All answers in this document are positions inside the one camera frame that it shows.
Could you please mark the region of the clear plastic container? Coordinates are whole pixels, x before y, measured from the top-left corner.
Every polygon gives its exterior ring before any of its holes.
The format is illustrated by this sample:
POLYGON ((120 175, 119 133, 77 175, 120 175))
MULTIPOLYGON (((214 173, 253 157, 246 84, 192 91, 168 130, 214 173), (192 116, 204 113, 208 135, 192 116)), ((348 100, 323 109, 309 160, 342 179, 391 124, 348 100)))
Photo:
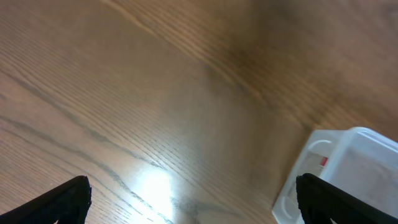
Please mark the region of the clear plastic container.
POLYGON ((397 216, 397 143, 371 129, 314 131, 272 209, 277 223, 303 222, 295 179, 304 173, 397 216))

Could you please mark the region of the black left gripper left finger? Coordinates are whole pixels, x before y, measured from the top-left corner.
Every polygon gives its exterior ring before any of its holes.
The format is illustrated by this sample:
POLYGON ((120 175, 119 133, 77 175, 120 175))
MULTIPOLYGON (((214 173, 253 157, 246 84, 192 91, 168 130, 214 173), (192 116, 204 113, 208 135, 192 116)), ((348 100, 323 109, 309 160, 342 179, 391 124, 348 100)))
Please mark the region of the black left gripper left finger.
POLYGON ((91 185, 84 175, 1 215, 1 223, 84 224, 91 206, 91 185))

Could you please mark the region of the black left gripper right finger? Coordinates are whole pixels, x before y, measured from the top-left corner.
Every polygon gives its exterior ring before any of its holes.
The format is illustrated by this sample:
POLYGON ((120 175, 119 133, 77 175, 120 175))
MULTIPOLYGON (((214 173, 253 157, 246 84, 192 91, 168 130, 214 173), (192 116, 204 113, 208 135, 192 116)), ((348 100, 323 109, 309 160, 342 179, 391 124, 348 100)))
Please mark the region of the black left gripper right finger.
POLYGON ((298 208, 306 224, 397 224, 388 215, 309 173, 296 177, 298 208))

